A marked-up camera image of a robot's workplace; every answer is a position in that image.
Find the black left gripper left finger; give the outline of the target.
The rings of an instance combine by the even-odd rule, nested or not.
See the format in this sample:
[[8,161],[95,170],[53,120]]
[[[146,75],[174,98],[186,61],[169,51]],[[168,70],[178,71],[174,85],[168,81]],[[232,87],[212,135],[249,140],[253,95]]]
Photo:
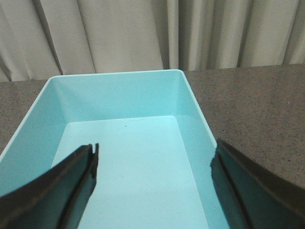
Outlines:
[[76,229],[97,183],[99,145],[83,145],[0,198],[2,229]]

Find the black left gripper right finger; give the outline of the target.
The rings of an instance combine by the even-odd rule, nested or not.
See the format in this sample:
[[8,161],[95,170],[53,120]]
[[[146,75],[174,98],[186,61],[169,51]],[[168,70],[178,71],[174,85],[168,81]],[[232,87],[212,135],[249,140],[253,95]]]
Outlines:
[[305,190],[222,139],[211,161],[213,185],[231,229],[303,229]]

